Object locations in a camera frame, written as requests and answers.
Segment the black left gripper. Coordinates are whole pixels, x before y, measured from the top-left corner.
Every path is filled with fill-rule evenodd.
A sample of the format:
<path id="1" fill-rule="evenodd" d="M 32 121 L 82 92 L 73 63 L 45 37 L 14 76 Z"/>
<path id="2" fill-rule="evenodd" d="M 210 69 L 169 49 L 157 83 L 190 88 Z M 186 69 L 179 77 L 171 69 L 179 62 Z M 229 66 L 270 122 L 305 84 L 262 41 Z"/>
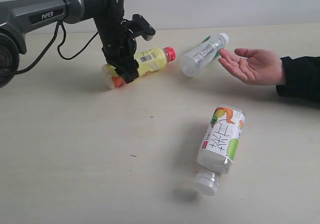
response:
<path id="1" fill-rule="evenodd" d="M 124 20 L 96 17 L 96 27 L 105 55 L 105 77 L 123 77 L 126 84 L 139 77 L 139 64 L 134 59 L 133 37 L 123 25 Z"/>

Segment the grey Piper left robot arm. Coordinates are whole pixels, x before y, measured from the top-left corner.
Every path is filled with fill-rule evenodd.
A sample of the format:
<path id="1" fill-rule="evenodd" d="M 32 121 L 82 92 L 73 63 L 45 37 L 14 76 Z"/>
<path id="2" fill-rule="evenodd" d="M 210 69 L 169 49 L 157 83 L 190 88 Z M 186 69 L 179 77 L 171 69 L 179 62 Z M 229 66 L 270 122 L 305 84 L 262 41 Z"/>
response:
<path id="1" fill-rule="evenodd" d="M 107 63 L 130 83 L 138 78 L 137 47 L 132 31 L 125 27 L 124 0 L 11 0 L 0 4 L 0 85 L 6 86 L 14 76 L 30 71 L 54 43 L 54 34 L 38 58 L 26 69 L 19 70 L 20 55 L 26 54 L 25 35 L 56 24 L 74 24 L 93 19 L 102 42 Z"/>

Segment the person's open bare hand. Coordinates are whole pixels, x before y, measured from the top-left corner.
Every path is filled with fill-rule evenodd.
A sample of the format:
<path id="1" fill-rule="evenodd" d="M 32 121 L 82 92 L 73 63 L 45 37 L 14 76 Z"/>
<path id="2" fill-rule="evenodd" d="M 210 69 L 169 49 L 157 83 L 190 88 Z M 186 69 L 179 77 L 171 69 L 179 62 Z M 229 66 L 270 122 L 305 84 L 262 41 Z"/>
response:
<path id="1" fill-rule="evenodd" d="M 257 86 L 286 84 L 282 60 L 273 51 L 237 48 L 234 52 L 221 49 L 219 54 L 220 64 L 245 84 Z"/>

